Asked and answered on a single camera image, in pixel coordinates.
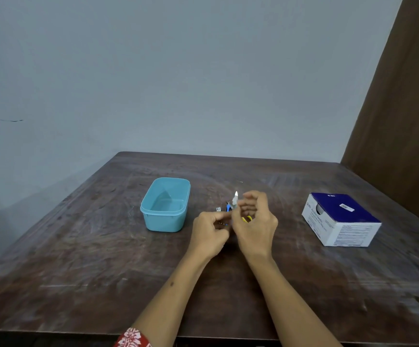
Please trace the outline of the person's left forearm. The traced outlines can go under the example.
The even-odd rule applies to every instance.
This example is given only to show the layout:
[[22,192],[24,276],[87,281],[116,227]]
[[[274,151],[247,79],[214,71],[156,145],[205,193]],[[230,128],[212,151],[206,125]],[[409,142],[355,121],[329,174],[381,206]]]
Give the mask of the person's left forearm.
[[152,347],[172,347],[189,298],[212,255],[201,248],[188,250],[162,288],[141,312],[132,327]]

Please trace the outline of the person's left hand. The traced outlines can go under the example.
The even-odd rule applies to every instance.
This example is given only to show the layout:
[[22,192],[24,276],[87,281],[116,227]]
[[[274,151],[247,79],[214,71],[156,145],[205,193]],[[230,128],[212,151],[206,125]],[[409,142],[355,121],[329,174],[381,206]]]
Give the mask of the person's left hand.
[[229,239],[230,221],[209,221],[201,212],[193,221],[187,253],[201,260],[218,255]]

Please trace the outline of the light blue plastic container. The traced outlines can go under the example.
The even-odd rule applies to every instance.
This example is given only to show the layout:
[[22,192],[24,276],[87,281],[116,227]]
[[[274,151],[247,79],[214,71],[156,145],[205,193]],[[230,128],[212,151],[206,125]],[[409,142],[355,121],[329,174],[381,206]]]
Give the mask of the light blue plastic container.
[[186,179],[155,179],[140,206],[146,228],[165,233],[180,231],[187,214],[190,188]]

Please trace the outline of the brown wooden door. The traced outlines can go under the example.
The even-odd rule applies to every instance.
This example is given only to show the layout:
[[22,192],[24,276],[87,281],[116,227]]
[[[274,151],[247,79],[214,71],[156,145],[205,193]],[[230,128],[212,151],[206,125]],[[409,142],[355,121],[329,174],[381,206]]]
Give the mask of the brown wooden door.
[[402,0],[341,164],[419,217],[419,0]]

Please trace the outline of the person's right hand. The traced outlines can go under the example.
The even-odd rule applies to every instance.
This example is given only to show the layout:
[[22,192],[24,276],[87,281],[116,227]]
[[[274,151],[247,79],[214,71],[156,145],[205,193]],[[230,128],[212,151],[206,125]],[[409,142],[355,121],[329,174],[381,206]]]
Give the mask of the person's right hand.
[[242,216],[236,211],[236,208],[231,212],[232,228],[247,262],[272,259],[272,242],[278,226],[278,220],[273,213],[270,211],[268,219],[254,218],[253,221],[246,223],[242,221]]

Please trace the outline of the person's right forearm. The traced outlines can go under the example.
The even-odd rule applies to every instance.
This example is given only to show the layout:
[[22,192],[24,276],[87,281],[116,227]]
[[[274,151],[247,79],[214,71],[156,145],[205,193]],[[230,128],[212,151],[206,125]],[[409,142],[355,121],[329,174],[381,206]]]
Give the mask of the person's right forearm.
[[247,256],[282,347],[343,347],[280,272],[271,256]]

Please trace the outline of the red floral sleeve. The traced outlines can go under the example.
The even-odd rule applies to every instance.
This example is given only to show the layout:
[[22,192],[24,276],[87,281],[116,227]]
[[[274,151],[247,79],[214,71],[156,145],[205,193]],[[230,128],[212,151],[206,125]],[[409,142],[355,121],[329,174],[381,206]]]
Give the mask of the red floral sleeve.
[[130,327],[117,339],[113,347],[152,347],[152,345],[140,330]]

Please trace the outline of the blue and white cardboard box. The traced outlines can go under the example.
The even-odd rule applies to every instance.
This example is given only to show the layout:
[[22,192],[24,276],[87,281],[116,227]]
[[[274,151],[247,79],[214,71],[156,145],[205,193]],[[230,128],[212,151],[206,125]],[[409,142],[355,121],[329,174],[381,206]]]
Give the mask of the blue and white cardboard box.
[[302,216],[326,247],[368,247],[382,225],[347,194],[312,192]]

